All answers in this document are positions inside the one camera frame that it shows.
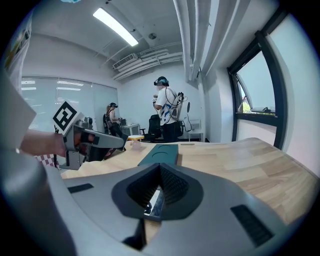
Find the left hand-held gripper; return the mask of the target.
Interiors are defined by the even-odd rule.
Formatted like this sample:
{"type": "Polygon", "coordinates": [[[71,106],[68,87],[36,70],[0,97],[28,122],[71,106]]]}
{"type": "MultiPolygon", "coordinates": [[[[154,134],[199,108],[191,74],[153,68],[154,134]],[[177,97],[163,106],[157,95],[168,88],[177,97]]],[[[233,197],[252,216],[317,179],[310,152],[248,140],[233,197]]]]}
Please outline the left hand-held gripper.
{"type": "Polygon", "coordinates": [[[96,148],[119,149],[125,144],[121,137],[94,131],[93,119],[77,111],[68,100],[64,101],[54,114],[53,122],[55,130],[62,135],[65,146],[65,164],[60,166],[62,169],[78,170],[81,167],[87,155],[86,150],[82,149],[83,145],[93,144],[96,148]],[[81,132],[94,135],[93,143],[75,146],[74,135],[81,132]]]}

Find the dark teal rectangular box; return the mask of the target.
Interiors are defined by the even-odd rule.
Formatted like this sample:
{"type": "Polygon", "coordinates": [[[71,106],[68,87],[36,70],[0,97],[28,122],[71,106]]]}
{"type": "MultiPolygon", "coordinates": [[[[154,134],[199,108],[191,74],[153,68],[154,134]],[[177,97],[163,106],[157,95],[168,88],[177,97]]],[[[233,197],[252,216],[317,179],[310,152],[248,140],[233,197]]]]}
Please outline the dark teal rectangular box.
{"type": "MultiPolygon", "coordinates": [[[[156,144],[153,149],[139,162],[138,166],[145,164],[176,164],[179,154],[177,144],[156,144]]],[[[154,194],[149,200],[145,210],[146,220],[160,223],[161,212],[165,205],[164,192],[160,185],[157,186],[154,194]]]]}

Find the person's left hand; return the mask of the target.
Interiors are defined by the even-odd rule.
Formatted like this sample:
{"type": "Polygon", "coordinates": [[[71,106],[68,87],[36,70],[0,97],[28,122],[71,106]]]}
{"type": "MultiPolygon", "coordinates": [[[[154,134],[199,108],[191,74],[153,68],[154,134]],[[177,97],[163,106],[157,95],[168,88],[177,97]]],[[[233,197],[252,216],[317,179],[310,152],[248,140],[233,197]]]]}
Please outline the person's left hand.
{"type": "Polygon", "coordinates": [[[92,144],[94,139],[95,139],[95,136],[93,134],[90,134],[87,132],[76,133],[74,135],[74,146],[76,147],[83,143],[92,144]]]}

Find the red checkered cloth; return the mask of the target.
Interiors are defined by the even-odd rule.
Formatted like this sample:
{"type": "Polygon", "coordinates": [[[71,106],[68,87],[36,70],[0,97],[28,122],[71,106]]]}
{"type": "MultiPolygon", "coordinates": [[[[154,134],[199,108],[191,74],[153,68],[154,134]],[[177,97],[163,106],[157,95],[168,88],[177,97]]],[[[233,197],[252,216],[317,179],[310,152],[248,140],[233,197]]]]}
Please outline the red checkered cloth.
{"type": "Polygon", "coordinates": [[[34,158],[36,158],[43,166],[55,167],[60,170],[57,156],[54,154],[35,155],[34,158]]]}

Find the black office chair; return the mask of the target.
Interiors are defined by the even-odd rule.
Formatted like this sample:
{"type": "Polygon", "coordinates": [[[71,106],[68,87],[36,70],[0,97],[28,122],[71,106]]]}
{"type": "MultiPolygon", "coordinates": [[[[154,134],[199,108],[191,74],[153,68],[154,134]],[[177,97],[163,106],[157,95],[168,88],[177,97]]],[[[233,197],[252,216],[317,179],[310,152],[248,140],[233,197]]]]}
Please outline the black office chair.
{"type": "Polygon", "coordinates": [[[142,132],[142,135],[144,136],[144,140],[153,143],[155,140],[159,139],[162,136],[160,122],[161,121],[159,115],[154,114],[149,119],[148,132],[145,133],[145,128],[139,129],[142,132]]]}

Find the small white desk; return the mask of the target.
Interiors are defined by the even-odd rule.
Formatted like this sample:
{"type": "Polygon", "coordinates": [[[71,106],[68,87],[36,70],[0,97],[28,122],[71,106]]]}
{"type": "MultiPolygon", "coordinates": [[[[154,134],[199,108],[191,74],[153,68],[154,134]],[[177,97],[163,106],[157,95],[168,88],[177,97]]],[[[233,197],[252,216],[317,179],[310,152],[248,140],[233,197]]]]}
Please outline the small white desk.
{"type": "Polygon", "coordinates": [[[128,136],[140,135],[140,125],[138,123],[122,125],[121,130],[128,136]]]}

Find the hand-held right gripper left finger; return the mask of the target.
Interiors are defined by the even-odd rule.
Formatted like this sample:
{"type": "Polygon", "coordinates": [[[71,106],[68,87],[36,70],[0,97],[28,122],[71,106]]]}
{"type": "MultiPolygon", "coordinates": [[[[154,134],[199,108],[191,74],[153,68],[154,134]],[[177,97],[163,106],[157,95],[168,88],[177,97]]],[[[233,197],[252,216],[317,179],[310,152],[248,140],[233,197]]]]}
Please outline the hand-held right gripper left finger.
{"type": "Polygon", "coordinates": [[[147,244],[144,211],[158,164],[64,180],[66,221],[77,256],[160,256],[147,244]]]}

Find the person's white shirt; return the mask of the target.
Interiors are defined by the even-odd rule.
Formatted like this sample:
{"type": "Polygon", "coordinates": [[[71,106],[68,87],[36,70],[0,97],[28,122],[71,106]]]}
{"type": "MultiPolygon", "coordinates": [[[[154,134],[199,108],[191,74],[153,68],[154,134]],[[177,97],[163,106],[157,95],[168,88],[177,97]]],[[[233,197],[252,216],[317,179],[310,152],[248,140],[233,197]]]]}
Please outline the person's white shirt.
{"type": "Polygon", "coordinates": [[[35,111],[22,96],[22,69],[31,40],[29,12],[0,58],[0,201],[8,221],[5,240],[22,237],[35,256],[77,256],[73,239],[58,211],[48,170],[23,152],[23,138],[35,111]]]}

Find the long ceiling light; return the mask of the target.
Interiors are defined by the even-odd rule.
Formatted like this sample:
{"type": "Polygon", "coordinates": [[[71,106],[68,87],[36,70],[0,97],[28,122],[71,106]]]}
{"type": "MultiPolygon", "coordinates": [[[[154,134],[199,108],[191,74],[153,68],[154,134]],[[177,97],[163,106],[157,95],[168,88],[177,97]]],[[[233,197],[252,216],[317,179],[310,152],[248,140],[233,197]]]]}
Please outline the long ceiling light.
{"type": "Polygon", "coordinates": [[[139,44],[139,42],[126,30],[122,24],[120,24],[113,16],[106,12],[101,7],[98,8],[94,13],[93,17],[101,21],[116,34],[118,34],[123,40],[125,40],[131,47],[139,44]]]}

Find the person's left forearm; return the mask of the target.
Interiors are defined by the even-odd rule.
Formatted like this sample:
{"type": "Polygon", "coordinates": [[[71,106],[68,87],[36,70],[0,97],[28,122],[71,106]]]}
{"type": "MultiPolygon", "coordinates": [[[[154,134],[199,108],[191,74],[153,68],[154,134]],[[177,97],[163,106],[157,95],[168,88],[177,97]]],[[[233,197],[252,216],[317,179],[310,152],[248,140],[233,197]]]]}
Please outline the person's left forearm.
{"type": "Polygon", "coordinates": [[[52,154],[64,157],[66,153],[61,134],[32,129],[29,129],[24,135],[20,149],[32,156],[52,154]]]}

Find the pale pink stand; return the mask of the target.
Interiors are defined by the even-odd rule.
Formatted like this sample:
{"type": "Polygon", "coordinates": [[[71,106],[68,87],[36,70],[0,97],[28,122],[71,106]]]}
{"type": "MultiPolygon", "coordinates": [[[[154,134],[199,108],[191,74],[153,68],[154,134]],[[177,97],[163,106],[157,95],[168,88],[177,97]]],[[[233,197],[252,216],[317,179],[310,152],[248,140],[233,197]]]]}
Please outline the pale pink stand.
{"type": "Polygon", "coordinates": [[[146,147],[141,143],[140,140],[131,140],[130,141],[131,149],[134,151],[141,151],[146,147]]]}

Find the white air conditioner vent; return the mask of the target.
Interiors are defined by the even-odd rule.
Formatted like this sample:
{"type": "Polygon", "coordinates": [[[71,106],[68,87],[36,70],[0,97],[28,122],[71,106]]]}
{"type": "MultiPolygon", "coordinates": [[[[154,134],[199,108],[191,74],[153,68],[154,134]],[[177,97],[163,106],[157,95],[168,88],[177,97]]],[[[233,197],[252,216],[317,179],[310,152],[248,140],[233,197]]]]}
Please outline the white air conditioner vent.
{"type": "Polygon", "coordinates": [[[128,56],[120,59],[119,61],[117,61],[115,64],[113,64],[113,69],[114,70],[119,70],[122,67],[136,61],[138,59],[138,56],[135,53],[131,53],[128,56]]]}

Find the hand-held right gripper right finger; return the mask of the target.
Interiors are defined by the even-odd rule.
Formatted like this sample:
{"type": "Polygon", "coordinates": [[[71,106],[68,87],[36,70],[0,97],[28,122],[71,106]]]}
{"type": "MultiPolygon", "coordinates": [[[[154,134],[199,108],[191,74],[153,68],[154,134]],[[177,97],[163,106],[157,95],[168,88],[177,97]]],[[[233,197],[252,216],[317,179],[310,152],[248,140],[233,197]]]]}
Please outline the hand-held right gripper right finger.
{"type": "Polygon", "coordinates": [[[160,167],[198,181],[203,197],[186,218],[161,222],[154,256],[252,256],[287,227],[268,204],[228,179],[173,164],[160,167]]]}

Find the white ceiling pipes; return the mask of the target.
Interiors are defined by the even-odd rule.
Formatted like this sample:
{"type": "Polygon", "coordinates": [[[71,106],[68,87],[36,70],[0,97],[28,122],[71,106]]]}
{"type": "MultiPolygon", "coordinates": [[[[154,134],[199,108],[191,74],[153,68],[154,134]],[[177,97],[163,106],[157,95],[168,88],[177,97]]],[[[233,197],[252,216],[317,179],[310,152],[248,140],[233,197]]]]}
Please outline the white ceiling pipes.
{"type": "Polygon", "coordinates": [[[150,49],[136,53],[138,59],[120,69],[114,69],[116,75],[112,78],[120,81],[139,72],[183,60],[183,52],[170,52],[168,49],[150,49]]]}

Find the black window frame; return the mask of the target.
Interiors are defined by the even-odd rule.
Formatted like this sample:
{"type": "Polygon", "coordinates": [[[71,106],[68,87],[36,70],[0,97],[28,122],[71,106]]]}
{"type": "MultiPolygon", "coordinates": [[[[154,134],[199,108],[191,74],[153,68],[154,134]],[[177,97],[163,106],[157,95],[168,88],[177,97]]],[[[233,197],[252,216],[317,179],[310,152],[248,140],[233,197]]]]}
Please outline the black window frame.
{"type": "Polygon", "coordinates": [[[264,125],[276,127],[273,146],[279,150],[283,149],[288,124],[288,97],[283,73],[280,64],[276,58],[271,44],[267,40],[267,33],[258,30],[255,38],[249,46],[240,54],[240,56],[228,67],[227,74],[231,87],[232,107],[233,107],[233,128],[232,141],[237,138],[238,120],[252,121],[264,125]],[[262,52],[272,81],[275,115],[238,113],[240,106],[240,94],[236,92],[236,72],[245,66],[259,52],[262,52]]]}

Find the white stool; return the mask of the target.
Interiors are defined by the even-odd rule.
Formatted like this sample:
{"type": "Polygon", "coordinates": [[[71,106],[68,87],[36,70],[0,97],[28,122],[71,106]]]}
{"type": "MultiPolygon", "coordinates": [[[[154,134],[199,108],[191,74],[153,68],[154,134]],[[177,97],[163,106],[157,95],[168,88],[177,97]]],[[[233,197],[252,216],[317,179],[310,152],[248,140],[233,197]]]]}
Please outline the white stool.
{"type": "Polygon", "coordinates": [[[204,141],[204,132],[200,119],[191,119],[190,121],[191,130],[188,132],[188,141],[191,141],[192,136],[198,136],[199,141],[204,141]]]}

